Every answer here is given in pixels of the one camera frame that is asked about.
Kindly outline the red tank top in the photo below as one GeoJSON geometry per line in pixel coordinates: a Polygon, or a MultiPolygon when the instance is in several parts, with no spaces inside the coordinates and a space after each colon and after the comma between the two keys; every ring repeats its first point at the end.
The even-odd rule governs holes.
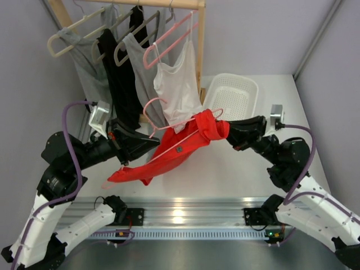
{"type": "Polygon", "coordinates": [[[139,180],[147,186],[154,177],[180,166],[197,149],[210,145],[211,141],[226,139],[229,132],[229,122],[217,120],[212,111],[206,109],[194,115],[179,133],[175,133],[174,128],[168,128],[148,163],[135,168],[123,167],[107,181],[125,183],[139,180]]]}

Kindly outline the white camisole top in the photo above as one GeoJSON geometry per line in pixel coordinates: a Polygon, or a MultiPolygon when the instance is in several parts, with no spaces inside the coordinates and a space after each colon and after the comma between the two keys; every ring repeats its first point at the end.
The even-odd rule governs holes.
{"type": "Polygon", "coordinates": [[[159,61],[154,79],[154,90],[163,99],[160,102],[163,114],[175,133],[185,128],[186,120],[203,110],[197,90],[192,28],[191,20],[187,26],[190,33],[174,66],[159,61]]]}

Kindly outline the light grey tank top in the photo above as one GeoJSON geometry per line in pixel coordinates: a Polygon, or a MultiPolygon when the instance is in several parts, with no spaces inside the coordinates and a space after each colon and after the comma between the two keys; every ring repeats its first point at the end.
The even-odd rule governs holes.
{"type": "MultiPolygon", "coordinates": [[[[150,42],[156,41],[157,37],[156,39],[151,38],[150,42]]],[[[137,96],[142,107],[144,107],[149,100],[158,97],[158,94],[154,89],[154,79],[158,72],[157,67],[153,66],[148,70],[145,69],[142,61],[143,55],[136,52],[134,54],[135,58],[129,59],[134,71],[137,96]]],[[[163,109],[160,103],[160,100],[156,100],[149,104],[146,109],[146,114],[157,127],[164,127],[168,125],[168,122],[163,114],[163,109]]]]}

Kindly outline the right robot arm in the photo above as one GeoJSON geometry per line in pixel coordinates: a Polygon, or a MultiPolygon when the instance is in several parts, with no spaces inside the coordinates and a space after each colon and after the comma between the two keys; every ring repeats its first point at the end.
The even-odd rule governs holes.
{"type": "Polygon", "coordinates": [[[270,180],[286,193],[271,195],[247,213],[247,224],[290,225],[321,242],[349,269],[359,269],[359,216],[310,175],[315,144],[309,146],[301,137],[279,142],[275,134],[266,134],[266,127],[263,116],[229,122],[228,143],[236,151],[252,149],[269,161],[270,180]]]}

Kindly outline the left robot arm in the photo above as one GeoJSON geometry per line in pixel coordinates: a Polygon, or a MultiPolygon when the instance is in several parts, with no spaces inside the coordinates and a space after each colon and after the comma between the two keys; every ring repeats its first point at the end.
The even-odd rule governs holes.
{"type": "Polygon", "coordinates": [[[111,195],[85,217],[55,230],[65,210],[88,180],[82,170],[118,158],[122,165],[160,144],[156,137],[126,127],[118,119],[107,124],[108,136],[91,135],[82,143],[66,131],[50,136],[41,157],[48,163],[28,221],[16,242],[1,254],[12,269],[57,269],[82,241],[99,229],[126,221],[127,205],[111,195]]]}

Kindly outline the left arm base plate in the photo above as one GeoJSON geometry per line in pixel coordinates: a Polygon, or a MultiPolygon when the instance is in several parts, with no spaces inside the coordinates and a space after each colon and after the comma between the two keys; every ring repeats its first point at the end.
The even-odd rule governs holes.
{"type": "Polygon", "coordinates": [[[143,226],[145,210],[144,208],[128,208],[123,220],[123,224],[129,227],[143,226]]]}

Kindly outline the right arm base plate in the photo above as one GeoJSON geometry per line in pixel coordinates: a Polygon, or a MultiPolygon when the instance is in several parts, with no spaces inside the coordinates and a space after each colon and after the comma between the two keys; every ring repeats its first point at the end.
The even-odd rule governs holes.
{"type": "Polygon", "coordinates": [[[243,208],[245,224],[247,226],[266,226],[268,222],[262,214],[261,208],[243,208]]]}

